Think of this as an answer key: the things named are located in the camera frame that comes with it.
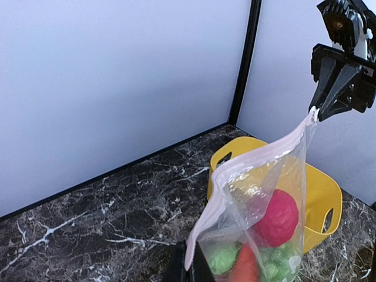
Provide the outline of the green toy cucumber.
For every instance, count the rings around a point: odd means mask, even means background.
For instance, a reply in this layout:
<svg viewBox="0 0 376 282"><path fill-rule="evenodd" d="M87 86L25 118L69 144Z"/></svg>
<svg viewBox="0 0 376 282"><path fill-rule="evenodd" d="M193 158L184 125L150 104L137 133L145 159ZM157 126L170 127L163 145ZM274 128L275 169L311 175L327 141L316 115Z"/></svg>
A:
<svg viewBox="0 0 376 282"><path fill-rule="evenodd" d="M208 256L208 264L214 275L229 272L236 262L239 247L236 244L214 246Z"/></svg>

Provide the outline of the yellow plastic basket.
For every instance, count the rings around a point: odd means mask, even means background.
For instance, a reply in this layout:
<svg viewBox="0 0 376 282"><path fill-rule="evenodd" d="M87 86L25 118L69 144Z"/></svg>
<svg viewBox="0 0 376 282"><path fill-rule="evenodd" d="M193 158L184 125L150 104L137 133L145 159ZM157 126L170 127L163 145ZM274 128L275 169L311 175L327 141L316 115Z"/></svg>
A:
<svg viewBox="0 0 376 282"><path fill-rule="evenodd" d="M210 159L210 174L227 155L234 158L267 143L255 137L237 137L219 150ZM330 176L310 164L306 164L306 213L304 251L306 254L333 234L340 225L343 210L343 194Z"/></svg>

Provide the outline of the red toy tomato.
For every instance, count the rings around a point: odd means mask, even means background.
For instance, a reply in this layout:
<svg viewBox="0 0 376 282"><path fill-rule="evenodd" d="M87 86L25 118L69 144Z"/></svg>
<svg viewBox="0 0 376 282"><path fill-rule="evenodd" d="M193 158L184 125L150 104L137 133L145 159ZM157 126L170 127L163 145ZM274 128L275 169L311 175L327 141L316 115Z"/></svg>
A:
<svg viewBox="0 0 376 282"><path fill-rule="evenodd" d="M275 189L264 217L251 229L257 244L279 247L292 238L298 221L296 201L287 192Z"/></svg>

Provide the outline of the red toy chili pepper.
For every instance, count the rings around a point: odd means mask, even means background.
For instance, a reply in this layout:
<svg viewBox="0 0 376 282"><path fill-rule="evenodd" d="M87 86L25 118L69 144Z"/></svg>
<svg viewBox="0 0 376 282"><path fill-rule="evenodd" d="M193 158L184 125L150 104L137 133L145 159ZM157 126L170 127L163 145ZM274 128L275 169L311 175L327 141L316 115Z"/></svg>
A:
<svg viewBox="0 0 376 282"><path fill-rule="evenodd" d="M237 261L230 272L229 282L258 282L259 269L252 249L243 244Z"/></svg>

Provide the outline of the clear zip top bag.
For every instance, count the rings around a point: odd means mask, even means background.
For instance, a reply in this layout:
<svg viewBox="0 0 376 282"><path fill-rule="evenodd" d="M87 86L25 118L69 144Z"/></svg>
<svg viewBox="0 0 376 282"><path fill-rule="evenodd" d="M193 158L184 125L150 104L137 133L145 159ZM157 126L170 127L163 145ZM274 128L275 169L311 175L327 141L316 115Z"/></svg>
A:
<svg viewBox="0 0 376 282"><path fill-rule="evenodd" d="M197 243L207 263L214 246L236 244L240 252L246 244L257 259L259 273L263 246L257 244L251 228L264 217L275 189L287 192L296 201L299 221L289 241L299 247L302 259L306 221L305 159L317 115L317 109L311 109L285 137L234 158L227 155L229 159L217 165L210 176L211 194L206 207L187 238L184 259L187 271ZM226 274L213 274L215 281L229 281L232 269Z"/></svg>

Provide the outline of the green toy grapes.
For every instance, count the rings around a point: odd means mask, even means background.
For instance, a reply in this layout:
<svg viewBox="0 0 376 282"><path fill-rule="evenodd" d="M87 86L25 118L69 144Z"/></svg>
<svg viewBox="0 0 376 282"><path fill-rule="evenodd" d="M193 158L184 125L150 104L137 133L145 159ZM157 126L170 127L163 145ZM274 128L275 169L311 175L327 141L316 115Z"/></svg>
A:
<svg viewBox="0 0 376 282"><path fill-rule="evenodd" d="M292 241L275 248L261 248L263 265L259 281L294 281L301 264L301 250Z"/></svg>

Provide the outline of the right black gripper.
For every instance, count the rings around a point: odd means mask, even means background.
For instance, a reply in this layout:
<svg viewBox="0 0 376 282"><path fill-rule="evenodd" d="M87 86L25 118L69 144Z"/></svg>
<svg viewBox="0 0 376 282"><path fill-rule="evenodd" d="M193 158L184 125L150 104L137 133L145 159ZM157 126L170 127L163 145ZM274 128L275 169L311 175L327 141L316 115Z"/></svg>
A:
<svg viewBox="0 0 376 282"><path fill-rule="evenodd" d="M375 63L336 48L313 48L311 74L317 83L309 109L320 108L320 122L349 110L365 112L375 100Z"/></svg>

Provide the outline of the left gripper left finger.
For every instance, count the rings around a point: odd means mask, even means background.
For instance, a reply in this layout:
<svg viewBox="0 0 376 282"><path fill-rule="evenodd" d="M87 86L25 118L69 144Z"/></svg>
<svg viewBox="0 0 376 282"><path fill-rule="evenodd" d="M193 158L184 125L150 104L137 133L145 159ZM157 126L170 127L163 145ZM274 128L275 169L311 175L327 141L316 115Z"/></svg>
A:
<svg viewBox="0 0 376 282"><path fill-rule="evenodd" d="M163 282L186 282L187 271L184 267L186 242L178 242L163 274Z"/></svg>

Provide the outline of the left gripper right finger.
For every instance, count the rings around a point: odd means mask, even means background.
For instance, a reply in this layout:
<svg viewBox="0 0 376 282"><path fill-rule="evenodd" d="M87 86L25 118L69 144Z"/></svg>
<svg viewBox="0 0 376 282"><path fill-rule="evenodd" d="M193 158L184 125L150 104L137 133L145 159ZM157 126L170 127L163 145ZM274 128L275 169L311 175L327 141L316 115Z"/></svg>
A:
<svg viewBox="0 0 376 282"><path fill-rule="evenodd" d="M195 246L193 262L187 273L189 282L215 282L199 243Z"/></svg>

